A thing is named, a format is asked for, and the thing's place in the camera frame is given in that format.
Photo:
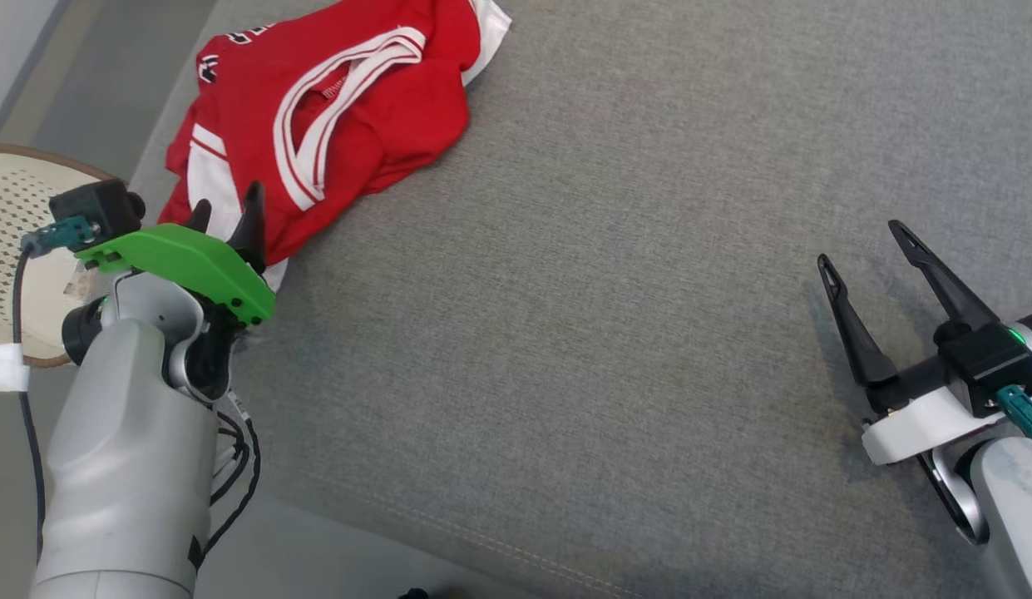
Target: red jersey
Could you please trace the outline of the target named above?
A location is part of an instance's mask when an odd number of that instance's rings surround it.
[[[218,35],[199,97],[167,153],[182,176],[161,221],[212,204],[228,239],[253,181],[265,190],[265,278],[356,199],[446,152],[463,132],[463,84],[508,17],[491,0],[344,0],[291,22]]]

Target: gray couch cushion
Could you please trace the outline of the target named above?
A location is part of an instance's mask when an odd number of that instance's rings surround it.
[[[1032,2],[502,4],[465,136],[318,235],[238,364],[266,488],[547,595],[982,595],[859,444],[815,255],[900,365],[942,312],[888,219],[1032,311]]]

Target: white floor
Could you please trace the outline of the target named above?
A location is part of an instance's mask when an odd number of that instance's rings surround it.
[[[61,153],[130,178],[212,1],[73,0],[67,6],[0,141]],[[143,30],[147,23],[151,27]],[[32,375],[30,396],[43,451],[74,375],[73,367]],[[215,526],[226,517],[237,491],[216,506]],[[32,580],[34,509],[18,401],[0,395],[0,598],[26,596]],[[208,555],[196,596],[396,598],[412,587],[440,599],[531,597],[265,494],[258,494]]]

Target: white stripe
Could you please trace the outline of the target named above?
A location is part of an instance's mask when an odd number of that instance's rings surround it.
[[[394,35],[409,35],[416,39],[417,42],[423,44],[426,38],[416,29],[411,27],[398,27],[393,31],[378,35],[364,41],[363,44],[357,44],[352,49],[342,51],[342,53],[334,54],[334,56],[327,58],[326,61],[315,66],[313,69],[308,71],[301,78],[295,83],[287,94],[284,95],[283,101],[280,103],[279,111],[277,111],[276,121],[271,125],[271,143],[273,152],[276,152],[276,164],[277,169],[280,171],[280,180],[283,182],[284,187],[286,187],[287,193],[294,203],[301,210],[308,210],[315,206],[315,201],[323,199],[323,192],[321,190],[315,189],[311,178],[308,178],[305,174],[300,171],[301,169],[296,166],[296,152],[294,151],[294,141],[291,134],[291,121],[293,117],[293,111],[295,109],[298,100],[302,98],[305,91],[310,90],[311,87],[318,84],[320,81],[326,78],[330,72],[333,72],[335,68],[346,61],[356,60],[356,58],[366,58],[369,57],[375,51],[382,49],[387,44]]]
[[[342,91],[310,126],[297,153],[297,162],[307,174],[313,175],[317,189],[323,189],[324,170],[327,167],[327,147],[337,118],[360,97],[376,80],[390,67],[398,64],[416,64],[423,60],[423,51],[405,38],[394,39],[393,44],[357,65],[356,72],[342,85]]]
[[[194,129],[191,132],[191,137],[197,139],[197,144],[203,145],[203,147],[212,149],[220,155],[227,156],[227,149],[224,148],[224,140],[220,139],[220,135],[208,131],[204,126],[200,126],[197,122],[194,124]]]
[[[207,199],[212,215],[206,232],[224,242],[231,239],[241,219],[241,201],[231,178],[231,167],[227,160],[193,140],[186,161],[186,199],[191,209],[201,199]]]

